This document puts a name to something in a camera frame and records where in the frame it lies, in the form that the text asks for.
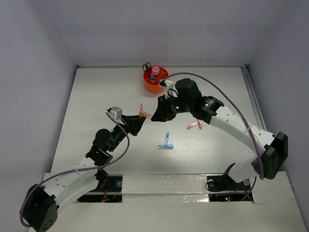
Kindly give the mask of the orange highlighter pen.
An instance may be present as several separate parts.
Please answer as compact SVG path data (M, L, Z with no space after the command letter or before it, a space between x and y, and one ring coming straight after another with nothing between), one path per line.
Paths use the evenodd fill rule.
M149 120L152 119L152 115L143 109L143 104L140 105L139 117L145 117Z

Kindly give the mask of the pink pen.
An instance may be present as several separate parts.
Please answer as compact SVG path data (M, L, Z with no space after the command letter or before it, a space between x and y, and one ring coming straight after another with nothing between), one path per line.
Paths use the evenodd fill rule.
M197 124L198 124L199 129L201 130L203 128L202 121L198 120Z
M188 125L188 126L187 126L187 129L189 130L189 129L191 129L191 128L194 127L194 126L199 126L199 122L196 121L196 122L194 122L194 123Z

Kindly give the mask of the clear blue capped glue bottle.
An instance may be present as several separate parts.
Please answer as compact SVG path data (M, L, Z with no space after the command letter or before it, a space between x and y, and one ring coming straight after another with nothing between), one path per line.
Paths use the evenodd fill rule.
M155 82L155 75L153 73L151 73L151 76L150 76L150 83L154 83Z

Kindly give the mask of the black scissors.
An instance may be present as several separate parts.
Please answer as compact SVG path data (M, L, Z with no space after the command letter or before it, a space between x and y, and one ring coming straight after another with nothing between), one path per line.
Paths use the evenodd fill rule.
M152 70L152 66L150 62L146 62L142 65L142 69L145 73L150 72Z

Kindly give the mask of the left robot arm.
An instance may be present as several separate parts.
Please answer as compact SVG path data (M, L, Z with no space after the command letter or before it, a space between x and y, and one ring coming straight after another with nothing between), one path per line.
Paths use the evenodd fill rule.
M115 127L100 129L89 152L74 168L55 174L28 190L19 212L23 226L45 232L66 206L89 191L106 188L108 173L104 169L117 162L110 153L129 135L137 136L146 120L139 115L120 118L106 115Z

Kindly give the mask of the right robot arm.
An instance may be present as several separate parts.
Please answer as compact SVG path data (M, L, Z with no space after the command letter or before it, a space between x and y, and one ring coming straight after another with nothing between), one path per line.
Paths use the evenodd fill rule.
M245 161L231 164L223 174L222 184L234 189L239 183L257 176L274 179L288 157L288 137L283 132L273 134L245 122L223 102L203 96L195 81L185 78L173 83L163 80L159 85L165 94L158 97L158 105L151 120L167 122L179 113L190 113L194 118L225 131L253 151Z

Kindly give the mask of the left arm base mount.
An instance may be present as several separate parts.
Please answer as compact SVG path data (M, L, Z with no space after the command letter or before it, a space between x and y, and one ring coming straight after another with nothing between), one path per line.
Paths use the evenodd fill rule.
M123 176L109 175L106 171L98 171L97 187L77 199L79 203L121 203Z

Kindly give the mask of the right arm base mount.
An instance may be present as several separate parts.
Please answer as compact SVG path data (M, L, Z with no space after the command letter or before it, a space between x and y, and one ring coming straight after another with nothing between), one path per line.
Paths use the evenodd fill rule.
M228 175L234 165L229 165L222 174L207 175L205 189L209 193L210 202L253 202L251 184L245 185L243 181L237 183Z

